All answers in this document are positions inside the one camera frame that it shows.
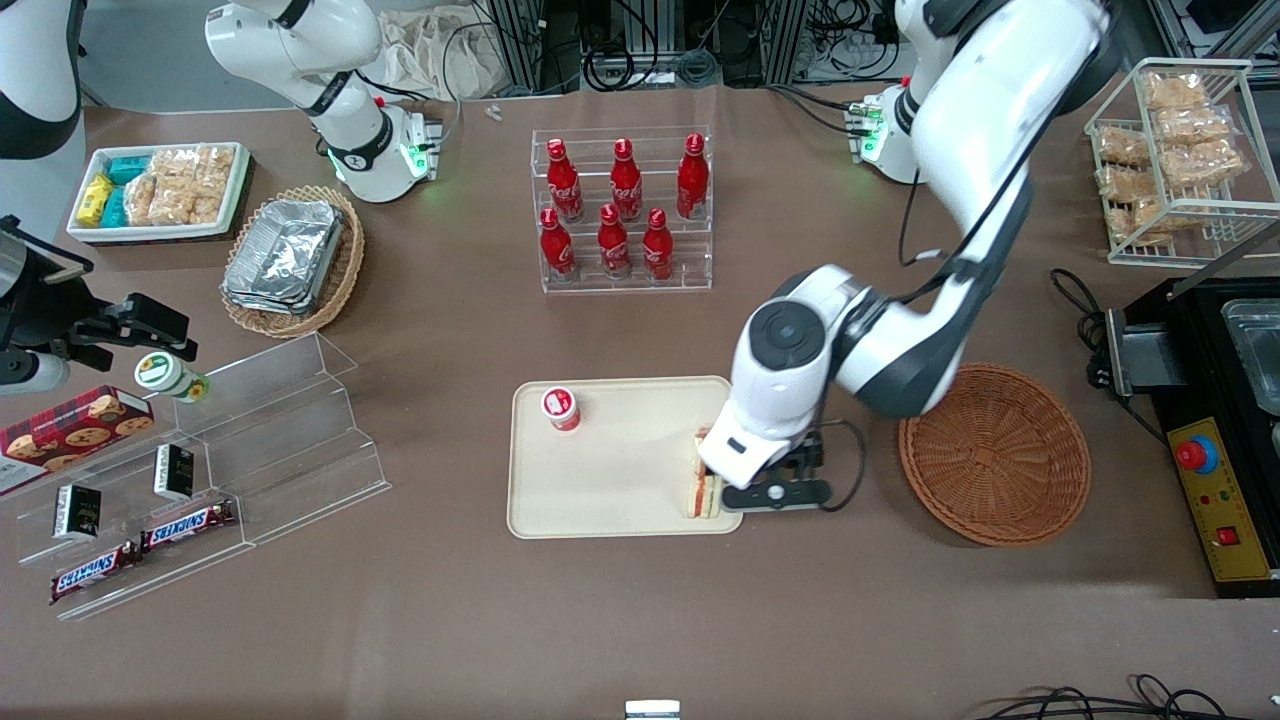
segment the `yellow control panel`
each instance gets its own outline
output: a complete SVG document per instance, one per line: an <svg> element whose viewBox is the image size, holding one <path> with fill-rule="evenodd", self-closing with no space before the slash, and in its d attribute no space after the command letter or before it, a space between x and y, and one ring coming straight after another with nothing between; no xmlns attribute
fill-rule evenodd
<svg viewBox="0 0 1280 720"><path fill-rule="evenodd" d="M1222 450L1217 423L1206 418L1167 434L1201 544L1222 583L1271 577L1262 543Z"/></svg>

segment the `blue package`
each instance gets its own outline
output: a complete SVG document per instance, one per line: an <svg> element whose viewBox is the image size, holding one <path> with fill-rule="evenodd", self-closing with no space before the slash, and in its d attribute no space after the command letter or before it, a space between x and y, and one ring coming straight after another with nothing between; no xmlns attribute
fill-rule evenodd
<svg viewBox="0 0 1280 720"><path fill-rule="evenodd" d="M106 179L111 184L124 184L146 172L151 158L137 155L133 158L115 158L106 164Z"/></svg>
<svg viewBox="0 0 1280 720"><path fill-rule="evenodd" d="M106 199L106 206L102 208L102 222L97 224L100 228L127 228L129 227L129 217L124 214L124 188L118 187L111 191L111 195Z"/></svg>

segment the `aluminum foil container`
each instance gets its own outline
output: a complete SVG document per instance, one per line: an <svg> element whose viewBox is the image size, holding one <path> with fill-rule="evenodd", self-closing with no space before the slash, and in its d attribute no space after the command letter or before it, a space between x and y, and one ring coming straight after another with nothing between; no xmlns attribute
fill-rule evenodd
<svg viewBox="0 0 1280 720"><path fill-rule="evenodd" d="M315 309L343 227L323 201L275 200L250 225L221 291L242 307L305 315Z"/></svg>

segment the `black package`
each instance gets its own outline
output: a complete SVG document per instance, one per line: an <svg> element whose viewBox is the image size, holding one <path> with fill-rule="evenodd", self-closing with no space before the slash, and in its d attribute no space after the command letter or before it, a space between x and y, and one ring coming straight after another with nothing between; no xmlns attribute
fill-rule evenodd
<svg viewBox="0 0 1280 720"><path fill-rule="evenodd" d="M196 456L177 445L156 448L155 493L169 500L191 500L196 487Z"/></svg>
<svg viewBox="0 0 1280 720"><path fill-rule="evenodd" d="M58 488L54 511L54 537L58 539L93 539L102 515L102 492L82 486Z"/></svg>

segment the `cookie box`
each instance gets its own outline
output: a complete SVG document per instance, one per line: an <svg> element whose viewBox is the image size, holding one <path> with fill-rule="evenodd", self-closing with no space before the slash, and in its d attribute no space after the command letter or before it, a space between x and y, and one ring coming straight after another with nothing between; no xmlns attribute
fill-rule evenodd
<svg viewBox="0 0 1280 720"><path fill-rule="evenodd" d="M0 496L141 433L151 405L101 386L0 430Z"/></svg>
<svg viewBox="0 0 1280 720"><path fill-rule="evenodd" d="M180 225L132 225L123 228L91 228L82 225L76 219L76 208L79 208L90 183L99 173L106 169L108 163L115 158L150 156L157 150L195 150L200 143L104 147L95 150L93 155L88 159L88 168L84 169L84 179L81 181L79 191L76 193L76 202L72 205L70 217L67 218L67 234L84 245L151 245L157 242L183 242L191 238L220 236L228 232L232 222L236 219L241 190L244 186L244 178L248 173L250 152L239 142L211 142L205 145L216 145L236 150L230 176L227 179L227 188L223 191L223 202L215 222Z"/></svg>

